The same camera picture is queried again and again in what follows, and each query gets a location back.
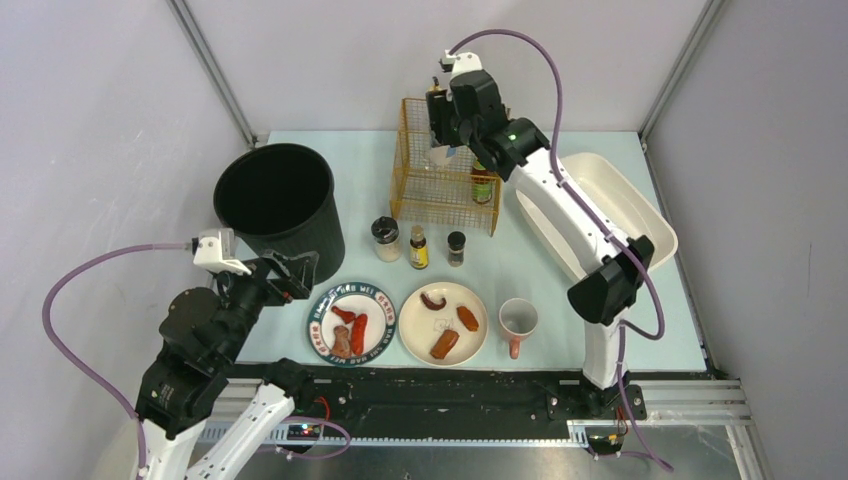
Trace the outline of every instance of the sausage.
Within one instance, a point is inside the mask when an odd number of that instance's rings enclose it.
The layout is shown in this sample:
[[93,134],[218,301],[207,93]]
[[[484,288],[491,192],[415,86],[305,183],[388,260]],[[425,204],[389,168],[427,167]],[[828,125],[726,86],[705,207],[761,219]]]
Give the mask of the sausage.
[[350,358],[350,331],[344,325],[338,325],[333,329],[333,335],[336,339],[330,352],[341,358]]
[[356,314],[355,313],[348,312],[347,310],[342,310],[341,308],[339,308],[335,305],[333,305],[333,307],[330,308],[330,310],[332,310],[333,313],[335,313],[336,315],[341,317],[342,321],[345,322],[345,325],[356,320]]
[[480,324],[477,323],[477,319],[474,318],[474,314],[468,308],[456,307],[456,314],[459,315],[459,321],[465,325],[469,332],[476,332],[480,328]]
[[430,349],[430,356],[436,360],[444,360],[448,352],[456,345],[457,340],[459,340],[458,333],[453,330],[445,330],[436,344],[433,345],[433,348]]
[[430,297],[427,296],[426,293],[421,293],[421,301],[424,303],[424,306],[430,310],[441,310],[445,308],[445,305],[448,304],[448,301],[445,297],[442,297],[442,303],[436,303],[430,300]]
[[354,355],[362,355],[365,350],[365,326],[368,325],[368,315],[364,313],[353,321],[353,335],[350,341],[350,349]]

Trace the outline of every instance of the label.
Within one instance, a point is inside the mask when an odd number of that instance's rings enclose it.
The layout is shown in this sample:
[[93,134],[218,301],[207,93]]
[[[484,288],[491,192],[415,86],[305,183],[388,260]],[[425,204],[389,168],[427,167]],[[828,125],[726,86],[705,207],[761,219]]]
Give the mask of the label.
[[[487,177],[491,176],[489,171],[486,170],[486,167],[484,167],[479,160],[474,161],[474,166],[471,167],[471,174],[475,177],[477,175],[485,175]],[[472,178],[471,181],[471,197],[474,201],[480,204],[488,203],[489,200],[492,199],[492,195],[495,190],[494,180],[488,178]]]
[[430,264],[430,259],[427,256],[427,246],[421,248],[410,247],[409,261],[415,268],[424,268]]

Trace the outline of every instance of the mug handle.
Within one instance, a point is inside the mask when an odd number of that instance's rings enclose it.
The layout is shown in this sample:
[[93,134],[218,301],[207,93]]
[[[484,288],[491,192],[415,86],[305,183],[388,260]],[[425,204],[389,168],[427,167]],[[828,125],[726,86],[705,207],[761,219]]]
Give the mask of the mug handle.
[[509,358],[513,360],[518,359],[518,350],[521,347],[521,341],[517,338],[513,338],[509,341]]

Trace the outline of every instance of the sauce bottle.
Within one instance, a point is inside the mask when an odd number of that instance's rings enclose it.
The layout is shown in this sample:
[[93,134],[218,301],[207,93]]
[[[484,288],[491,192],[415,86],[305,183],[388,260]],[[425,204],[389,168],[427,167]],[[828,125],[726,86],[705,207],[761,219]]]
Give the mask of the sauce bottle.
[[424,238],[424,228],[421,225],[412,227],[412,237],[409,239],[409,262],[418,270],[423,270],[430,264],[427,255],[427,239]]
[[492,200],[495,192],[496,173],[486,170],[479,160],[471,165],[471,199],[475,203],[485,205]]

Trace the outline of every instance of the clear glass bottle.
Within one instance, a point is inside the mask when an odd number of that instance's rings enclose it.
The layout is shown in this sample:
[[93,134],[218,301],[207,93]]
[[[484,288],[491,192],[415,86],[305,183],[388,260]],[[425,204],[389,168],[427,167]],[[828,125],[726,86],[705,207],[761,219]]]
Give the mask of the clear glass bottle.
[[424,228],[421,225],[412,227],[412,236],[409,239],[409,263],[418,270],[423,270],[430,264],[427,239],[424,238]]
[[394,262],[400,258],[400,230],[397,220],[392,217],[380,217],[371,224],[377,256],[384,262]]
[[451,232],[448,235],[448,264],[458,267],[465,261],[465,234],[462,232]]

